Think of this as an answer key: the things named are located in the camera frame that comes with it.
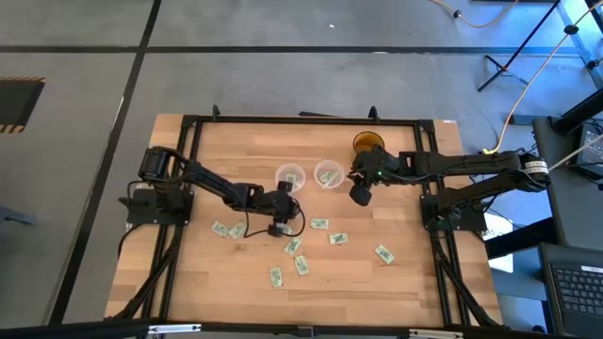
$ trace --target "keyboard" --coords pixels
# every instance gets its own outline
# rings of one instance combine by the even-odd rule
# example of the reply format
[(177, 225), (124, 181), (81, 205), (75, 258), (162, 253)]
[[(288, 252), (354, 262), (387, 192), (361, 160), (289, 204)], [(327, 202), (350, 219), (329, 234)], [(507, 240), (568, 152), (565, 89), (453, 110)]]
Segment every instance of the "keyboard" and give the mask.
[(562, 310), (603, 316), (603, 273), (555, 265), (552, 268)]

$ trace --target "wooden tabletop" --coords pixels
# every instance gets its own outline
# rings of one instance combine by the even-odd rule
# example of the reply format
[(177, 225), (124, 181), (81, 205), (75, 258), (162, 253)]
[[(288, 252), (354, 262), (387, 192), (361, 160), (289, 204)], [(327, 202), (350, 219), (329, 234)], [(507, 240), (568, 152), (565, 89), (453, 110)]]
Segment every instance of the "wooden tabletop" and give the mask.
[[(157, 116), (151, 144), (175, 148), (181, 120), (181, 115)], [(435, 121), (435, 127), (440, 153), (462, 152), (456, 122)], [(293, 196), (299, 200), (307, 223), (311, 218), (327, 218), (329, 230), (306, 225), (296, 255), (305, 256), (310, 274), (299, 276), (293, 258), (283, 251), (290, 238), (260, 234), (234, 240), (213, 233), (210, 228), (215, 220), (233, 227), (245, 217), (230, 210), (218, 197), (196, 188), (193, 215), (180, 249), (169, 319), (442, 326), (432, 249), (420, 216), (420, 186), (374, 186), (370, 205), (362, 207), (348, 196), (350, 180), (333, 190), (324, 190), (315, 182), (314, 167), (322, 160), (335, 160), (345, 170), (350, 167), (354, 158), (351, 142), (365, 130), (382, 136), (390, 153), (416, 149), (410, 127), (204, 123), (198, 160), (205, 167), (232, 182), (259, 184), (270, 191), (276, 187), (274, 173), (281, 165), (302, 166), (306, 182)], [(446, 182), (448, 186), (469, 183), (464, 177), (447, 178)], [(250, 232), (264, 229), (270, 222), (270, 217), (250, 215)], [(301, 222), (297, 218), (289, 225), (297, 230)], [(349, 242), (330, 245), (329, 234), (340, 232), (348, 233)], [(156, 234), (156, 226), (145, 225), (125, 241), (106, 315), (120, 311), (146, 279)], [(488, 314), (500, 321), (482, 242), (472, 233), (455, 235), (465, 283)], [(380, 244), (396, 256), (391, 265), (375, 254)], [(270, 284), (269, 269), (273, 266), (283, 270), (282, 288)], [(449, 282), (448, 294), (453, 319), (459, 322)], [(154, 314), (159, 300), (155, 298)]]

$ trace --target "concrete floor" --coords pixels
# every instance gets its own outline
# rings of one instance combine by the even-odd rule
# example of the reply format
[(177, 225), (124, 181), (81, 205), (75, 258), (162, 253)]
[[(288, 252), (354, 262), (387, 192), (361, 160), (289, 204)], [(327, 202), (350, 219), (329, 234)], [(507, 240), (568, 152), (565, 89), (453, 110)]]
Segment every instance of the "concrete floor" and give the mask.
[[(505, 6), (449, 2), (474, 22), (488, 21)], [(138, 45), (152, 3), (0, 0), (0, 45)], [(427, 0), (166, 1), (151, 44), (517, 46), (548, 6), (522, 4), (501, 23), (475, 30)], [(555, 13), (530, 45), (552, 47), (562, 29)], [(599, 41), (600, 33), (588, 31), (589, 43)], [(0, 203), (40, 220), (31, 228), (5, 223), (0, 229), (0, 328), (46, 321), (133, 59), (130, 54), (0, 54), (0, 75), (48, 78), (25, 132), (0, 135), (6, 164), (0, 167)], [(530, 78), (543, 61), (542, 56), (522, 56), (513, 71)], [(490, 66), (480, 55), (147, 55), (66, 321), (103, 316), (125, 220), (117, 198), (136, 178), (156, 114), (207, 114), (216, 104), (225, 115), (306, 110), (363, 117), (375, 105), (383, 117), (456, 120), (465, 151), (473, 153), (496, 143), (504, 116), (522, 90), (505, 77), (477, 93), (475, 88), (494, 71)], [(558, 115), (594, 91), (578, 57), (558, 56), (517, 113)], [(503, 148), (528, 149), (530, 132), (528, 126), (512, 126)], [(550, 215), (546, 194), (509, 193), (494, 207), (521, 224)], [(501, 297), (508, 325), (522, 330), (543, 325), (538, 317), (513, 316), (520, 311), (514, 305), (538, 304), (508, 298)]]

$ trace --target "paper money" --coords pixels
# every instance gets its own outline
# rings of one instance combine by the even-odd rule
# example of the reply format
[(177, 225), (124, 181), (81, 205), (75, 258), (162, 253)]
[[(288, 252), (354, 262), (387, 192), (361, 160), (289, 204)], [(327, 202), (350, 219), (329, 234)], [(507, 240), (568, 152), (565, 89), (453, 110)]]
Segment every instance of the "paper money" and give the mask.
[(310, 268), (308, 268), (308, 263), (305, 261), (303, 255), (295, 257), (295, 268), (298, 270), (299, 275), (310, 273)]
[(288, 244), (286, 244), (285, 252), (287, 254), (289, 254), (290, 256), (293, 256), (293, 254), (295, 254), (295, 251), (298, 250), (298, 248), (300, 247), (301, 244), (302, 244), (302, 239), (298, 238), (298, 237), (294, 237), (293, 239), (291, 239), (291, 241), (289, 241)]
[(348, 234), (329, 234), (329, 243), (331, 245), (345, 244), (348, 242)]
[(291, 183), (291, 184), (295, 184), (296, 180), (297, 180), (298, 176), (294, 173), (289, 173), (285, 176), (285, 181)]
[(270, 269), (270, 282), (272, 287), (283, 287), (283, 271), (280, 267), (272, 267)]
[(337, 172), (330, 170), (320, 174), (320, 176), (318, 177), (320, 182), (326, 186), (330, 185), (335, 180), (335, 178), (337, 178)]
[(232, 229), (230, 229), (230, 231), (228, 232), (228, 234), (233, 237), (234, 240), (239, 239), (241, 236), (243, 236), (245, 234), (245, 222), (243, 221), (239, 221), (235, 227), (233, 227)]
[(225, 237), (226, 235), (228, 235), (229, 231), (228, 227), (224, 226), (221, 222), (217, 220), (214, 221), (214, 224), (211, 226), (211, 230), (221, 237)]
[(394, 261), (394, 254), (387, 250), (383, 245), (379, 245), (377, 249), (375, 249), (375, 253), (377, 253), (386, 264), (391, 264)]
[(283, 231), (283, 234), (293, 234), (293, 228), (287, 224), (279, 223), (277, 224), (277, 227), (279, 227)]
[(310, 221), (310, 227), (319, 230), (328, 230), (329, 220), (323, 218), (312, 218), (312, 220)]

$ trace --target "clear plastic cup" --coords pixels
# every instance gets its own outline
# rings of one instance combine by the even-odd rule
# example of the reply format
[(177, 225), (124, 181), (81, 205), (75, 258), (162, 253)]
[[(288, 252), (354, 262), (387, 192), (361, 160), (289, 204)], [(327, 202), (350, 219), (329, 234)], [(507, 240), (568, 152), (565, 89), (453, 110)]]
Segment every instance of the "clear plastic cup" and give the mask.
[(345, 177), (346, 172), (338, 162), (333, 160), (321, 161), (314, 168), (314, 180), (325, 189), (332, 189), (341, 185)]
[(305, 172), (300, 165), (284, 164), (276, 170), (274, 181), (276, 185), (279, 185), (280, 181), (293, 183), (293, 189), (291, 189), (291, 193), (293, 193), (300, 190), (305, 184)]

